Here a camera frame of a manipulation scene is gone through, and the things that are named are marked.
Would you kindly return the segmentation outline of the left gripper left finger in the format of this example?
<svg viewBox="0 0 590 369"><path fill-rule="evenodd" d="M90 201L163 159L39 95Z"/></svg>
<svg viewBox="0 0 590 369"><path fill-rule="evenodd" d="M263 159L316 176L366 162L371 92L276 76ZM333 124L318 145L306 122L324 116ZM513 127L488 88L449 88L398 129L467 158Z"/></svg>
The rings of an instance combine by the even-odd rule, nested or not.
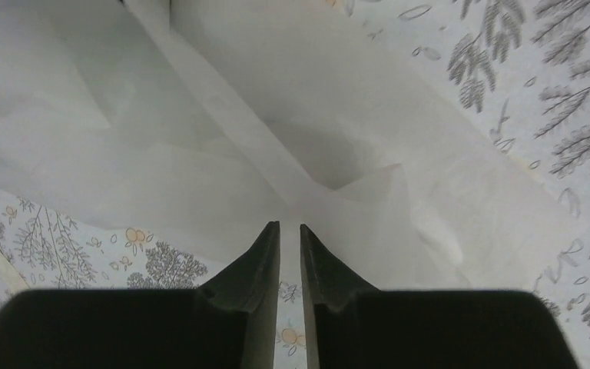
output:
<svg viewBox="0 0 590 369"><path fill-rule="evenodd" d="M280 223L197 289L197 366L272 368L280 276Z"/></svg>

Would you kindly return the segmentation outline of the white wrapping paper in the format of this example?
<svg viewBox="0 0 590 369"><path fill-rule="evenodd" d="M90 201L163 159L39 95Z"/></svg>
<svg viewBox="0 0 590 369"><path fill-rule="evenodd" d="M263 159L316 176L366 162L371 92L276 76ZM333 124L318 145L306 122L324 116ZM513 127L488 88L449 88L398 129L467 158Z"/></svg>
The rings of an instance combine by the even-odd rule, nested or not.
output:
<svg viewBox="0 0 590 369"><path fill-rule="evenodd" d="M582 224L321 1L0 1L0 188L236 257L306 224L384 289L528 290Z"/></svg>

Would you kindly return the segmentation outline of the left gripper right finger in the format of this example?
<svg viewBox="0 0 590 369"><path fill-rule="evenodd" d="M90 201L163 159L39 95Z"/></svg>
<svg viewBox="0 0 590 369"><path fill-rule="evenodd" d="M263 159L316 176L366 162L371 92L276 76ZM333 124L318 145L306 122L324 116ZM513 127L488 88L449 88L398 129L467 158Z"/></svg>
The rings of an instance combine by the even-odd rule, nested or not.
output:
<svg viewBox="0 0 590 369"><path fill-rule="evenodd" d="M305 224L300 270L308 368L361 368L356 299L379 289L337 258Z"/></svg>

